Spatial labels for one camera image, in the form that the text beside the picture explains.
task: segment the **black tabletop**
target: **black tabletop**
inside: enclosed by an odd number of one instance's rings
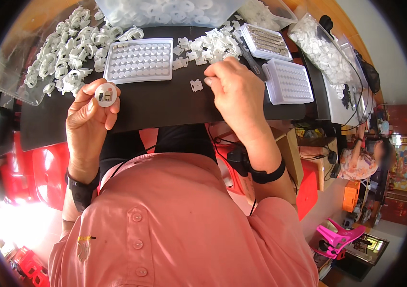
[[[173,38],[176,46],[178,38],[187,37],[194,40],[205,35],[210,29],[172,26],[143,30],[145,38]],[[247,65],[243,58],[240,62]],[[93,61],[84,63],[84,67],[93,68]],[[120,112],[111,132],[222,121],[223,118],[214,105],[214,95],[203,81],[207,67],[208,65],[196,66],[194,61],[190,61],[188,67],[173,71],[170,81],[118,84],[121,90]],[[93,71],[84,82],[90,83],[101,77],[103,73]],[[192,92],[190,81],[196,79],[202,81],[203,90]],[[72,93],[62,95],[55,89],[51,97],[44,96],[38,106],[23,104],[20,139],[24,151],[66,141],[65,119],[73,100]],[[302,119],[305,116],[305,105],[272,105],[266,91],[264,115],[269,120]]]

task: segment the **pink polo shirt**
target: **pink polo shirt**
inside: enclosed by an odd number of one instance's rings
[[[245,216],[218,166],[190,153],[140,156],[104,176],[49,258],[52,286],[317,286],[294,208]]]

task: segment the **hand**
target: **hand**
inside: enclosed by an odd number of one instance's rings
[[[68,109],[66,138],[69,148],[69,175],[82,183],[90,183],[98,172],[100,152],[106,132],[116,123],[120,106],[120,89],[113,105],[101,107],[93,97],[103,78],[84,85]]]
[[[365,125],[364,124],[361,124],[358,126],[356,134],[358,135],[359,138],[361,138],[363,140],[363,137],[365,136]]]
[[[269,132],[264,117],[264,82],[227,57],[210,65],[204,82],[214,93],[214,105],[243,144],[256,139],[259,132]]]

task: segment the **shirt button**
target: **shirt button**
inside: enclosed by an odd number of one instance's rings
[[[141,214],[135,213],[133,215],[133,221],[138,222],[138,221],[141,221],[141,220],[142,220],[142,215]]]
[[[148,271],[146,269],[144,269],[143,267],[137,268],[137,270],[135,272],[139,277],[143,277],[143,276],[146,276],[146,274],[148,274]]]
[[[133,243],[133,247],[135,249],[142,249],[143,248],[143,241],[135,240],[135,243]]]

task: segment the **pink plastic stool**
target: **pink plastic stool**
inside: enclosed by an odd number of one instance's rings
[[[346,230],[332,221],[331,218],[328,218],[328,220],[338,229],[338,232],[334,233],[326,227],[319,225],[317,231],[323,235],[327,242],[320,240],[319,249],[312,249],[323,256],[335,259],[345,245],[359,238],[365,232],[365,227],[359,226],[352,230]]]

